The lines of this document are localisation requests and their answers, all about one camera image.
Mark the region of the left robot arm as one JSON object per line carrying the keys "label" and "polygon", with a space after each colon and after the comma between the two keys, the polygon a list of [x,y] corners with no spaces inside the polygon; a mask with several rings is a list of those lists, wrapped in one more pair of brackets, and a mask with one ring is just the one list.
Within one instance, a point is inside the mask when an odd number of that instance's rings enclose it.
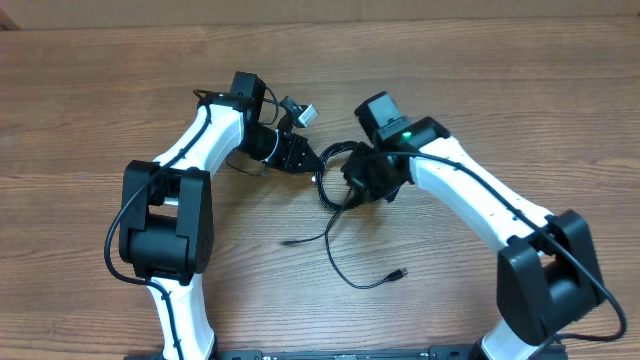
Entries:
{"label": "left robot arm", "polygon": [[214,225],[211,180],[241,151],[266,168],[301,174],[321,169],[295,128],[318,116],[311,104],[277,99],[253,73],[235,74],[228,92],[197,89],[196,116],[167,151],[132,161],[123,174],[122,204],[107,238],[119,241],[130,283],[146,287],[164,337],[160,359],[212,359],[217,339],[204,300]]}

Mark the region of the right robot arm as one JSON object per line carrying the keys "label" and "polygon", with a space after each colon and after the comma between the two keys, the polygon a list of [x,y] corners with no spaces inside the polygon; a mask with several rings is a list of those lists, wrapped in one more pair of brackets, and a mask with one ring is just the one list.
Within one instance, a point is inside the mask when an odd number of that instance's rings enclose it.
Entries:
{"label": "right robot arm", "polygon": [[605,299],[591,231],[518,195],[470,157],[430,117],[411,122],[381,92],[354,111],[369,141],[343,166],[356,204],[391,202],[411,183],[456,213],[495,254],[501,320],[470,348],[472,359],[564,359],[560,332]]}

